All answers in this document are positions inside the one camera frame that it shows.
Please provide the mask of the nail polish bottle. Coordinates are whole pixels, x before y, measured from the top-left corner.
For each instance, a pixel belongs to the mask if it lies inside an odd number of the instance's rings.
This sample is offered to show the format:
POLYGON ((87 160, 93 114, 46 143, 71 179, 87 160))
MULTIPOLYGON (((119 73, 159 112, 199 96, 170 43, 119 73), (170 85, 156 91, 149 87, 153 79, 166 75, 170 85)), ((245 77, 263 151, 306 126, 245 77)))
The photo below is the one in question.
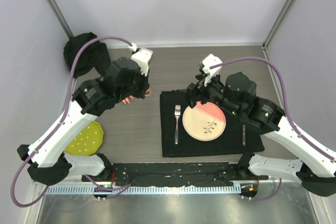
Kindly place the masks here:
POLYGON ((151 88, 148 88, 145 93, 144 93, 145 96, 149 96, 151 95, 151 88))

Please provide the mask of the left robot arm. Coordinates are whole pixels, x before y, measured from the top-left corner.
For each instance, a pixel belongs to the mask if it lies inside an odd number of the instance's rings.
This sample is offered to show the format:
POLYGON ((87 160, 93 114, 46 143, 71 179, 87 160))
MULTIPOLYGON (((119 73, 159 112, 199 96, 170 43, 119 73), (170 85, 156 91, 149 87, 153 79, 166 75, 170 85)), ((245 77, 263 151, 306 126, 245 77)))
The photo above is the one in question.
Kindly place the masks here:
POLYGON ((83 82, 73 93, 60 119, 41 139, 31 145, 21 145, 21 159, 29 158, 27 171, 31 179, 46 186, 55 185, 68 176, 90 175, 105 182, 112 174, 112 164, 103 154, 79 156, 65 154, 68 144, 82 129, 104 111, 113 108, 129 96, 143 99, 149 88, 148 59, 136 56, 111 62, 104 74, 83 82))

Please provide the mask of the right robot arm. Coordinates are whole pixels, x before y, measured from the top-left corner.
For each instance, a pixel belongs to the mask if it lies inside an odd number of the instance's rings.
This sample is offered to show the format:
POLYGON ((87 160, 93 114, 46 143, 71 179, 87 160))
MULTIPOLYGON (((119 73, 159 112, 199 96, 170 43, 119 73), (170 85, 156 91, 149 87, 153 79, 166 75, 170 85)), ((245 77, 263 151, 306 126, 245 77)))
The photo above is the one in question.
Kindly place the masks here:
POLYGON ((241 72, 231 74, 221 83, 217 74, 209 83, 205 75, 186 88, 185 98, 191 108, 197 102, 211 102, 228 112, 246 129, 264 135, 292 152, 296 159, 278 159, 257 154, 243 154, 237 173, 242 179, 257 176, 279 177, 300 183, 307 191, 322 197, 335 194, 335 153, 325 157, 315 147, 316 140, 297 133, 285 111, 274 102, 256 95, 257 85, 241 72))

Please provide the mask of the pink cream plate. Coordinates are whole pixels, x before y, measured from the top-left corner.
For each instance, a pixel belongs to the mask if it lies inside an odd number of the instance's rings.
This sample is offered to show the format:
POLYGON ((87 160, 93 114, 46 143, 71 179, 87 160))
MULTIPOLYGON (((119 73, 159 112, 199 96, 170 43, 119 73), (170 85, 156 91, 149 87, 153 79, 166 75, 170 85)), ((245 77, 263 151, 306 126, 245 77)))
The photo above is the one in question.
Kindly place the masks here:
POLYGON ((224 112, 214 105, 207 102, 185 109, 182 116, 184 130, 192 138, 208 142, 219 138, 226 128, 226 117, 224 112))

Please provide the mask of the silver fork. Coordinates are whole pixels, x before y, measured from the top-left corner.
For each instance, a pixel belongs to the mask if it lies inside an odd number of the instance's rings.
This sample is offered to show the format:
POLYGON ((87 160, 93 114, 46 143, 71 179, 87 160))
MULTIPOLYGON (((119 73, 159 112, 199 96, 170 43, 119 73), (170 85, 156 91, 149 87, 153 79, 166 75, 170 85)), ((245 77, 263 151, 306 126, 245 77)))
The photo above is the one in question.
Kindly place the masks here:
POLYGON ((175 133, 174 133, 174 143, 175 145, 178 144, 178 139, 179 139, 179 118, 181 116, 181 106, 179 104, 177 104, 175 106, 175 110, 174 110, 174 116, 175 116, 175 120, 176 120, 176 123, 175 123, 175 133))

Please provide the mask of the table knife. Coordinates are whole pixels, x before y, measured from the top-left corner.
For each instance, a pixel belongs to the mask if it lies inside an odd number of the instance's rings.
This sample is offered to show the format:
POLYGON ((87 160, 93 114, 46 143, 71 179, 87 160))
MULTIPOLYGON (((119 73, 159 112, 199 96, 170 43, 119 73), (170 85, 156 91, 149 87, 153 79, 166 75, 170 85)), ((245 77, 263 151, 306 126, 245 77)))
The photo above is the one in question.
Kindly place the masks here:
POLYGON ((246 146, 246 127, 242 125, 242 145, 246 146))

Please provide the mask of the black sleeve cloth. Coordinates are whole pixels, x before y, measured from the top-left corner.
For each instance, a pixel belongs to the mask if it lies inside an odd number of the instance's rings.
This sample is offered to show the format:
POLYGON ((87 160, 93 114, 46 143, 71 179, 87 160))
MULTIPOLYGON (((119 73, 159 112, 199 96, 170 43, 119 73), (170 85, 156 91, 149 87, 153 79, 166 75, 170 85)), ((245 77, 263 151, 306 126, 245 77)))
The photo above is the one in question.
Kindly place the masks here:
MULTIPOLYGON (((71 38, 66 43, 63 55, 69 70, 71 70, 75 56, 81 47, 95 38, 97 38, 97 35, 94 33, 84 33, 71 38)), ((100 41, 95 42, 89 45, 81 54, 75 67, 73 78, 83 76, 93 68, 96 69, 98 74, 103 75, 103 72, 109 67, 110 63, 111 59, 106 44, 100 41)))

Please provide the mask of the black placemat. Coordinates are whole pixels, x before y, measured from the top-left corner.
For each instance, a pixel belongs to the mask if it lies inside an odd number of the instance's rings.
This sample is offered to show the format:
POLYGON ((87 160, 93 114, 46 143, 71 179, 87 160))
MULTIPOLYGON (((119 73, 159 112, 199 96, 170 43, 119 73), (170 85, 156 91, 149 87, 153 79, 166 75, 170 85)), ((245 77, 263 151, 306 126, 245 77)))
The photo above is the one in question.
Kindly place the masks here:
POLYGON ((190 136, 183 126, 182 118, 178 121, 178 143, 174 142, 176 119, 174 109, 181 106, 181 113, 188 108, 183 94, 179 91, 163 91, 160 94, 161 139, 163 157, 194 157, 243 154, 245 152, 263 152, 265 147, 259 134, 246 130, 228 113, 224 113, 226 127, 223 133, 211 141, 200 141, 190 136))

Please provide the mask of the green dotted plate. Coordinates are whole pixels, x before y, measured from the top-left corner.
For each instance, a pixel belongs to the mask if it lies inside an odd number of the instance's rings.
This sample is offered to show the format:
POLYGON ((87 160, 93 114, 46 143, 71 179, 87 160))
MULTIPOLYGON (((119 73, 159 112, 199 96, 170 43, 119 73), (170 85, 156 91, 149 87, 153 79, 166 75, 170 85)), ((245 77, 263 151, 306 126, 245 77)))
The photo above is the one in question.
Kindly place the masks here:
POLYGON ((101 125, 93 121, 84 127, 67 145, 65 153, 76 156, 90 156, 97 152, 103 143, 104 131, 101 125))

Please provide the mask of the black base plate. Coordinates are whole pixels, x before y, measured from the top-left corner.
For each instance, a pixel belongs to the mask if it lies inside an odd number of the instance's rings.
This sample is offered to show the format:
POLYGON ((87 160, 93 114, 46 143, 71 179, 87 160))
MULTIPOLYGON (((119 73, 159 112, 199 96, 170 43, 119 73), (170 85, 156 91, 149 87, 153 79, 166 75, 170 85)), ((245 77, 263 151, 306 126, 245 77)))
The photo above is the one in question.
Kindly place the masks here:
POLYGON ((95 182, 115 182, 133 187, 215 187, 231 186, 235 180, 267 180, 253 175, 235 163, 115 163, 103 176, 91 176, 95 182))

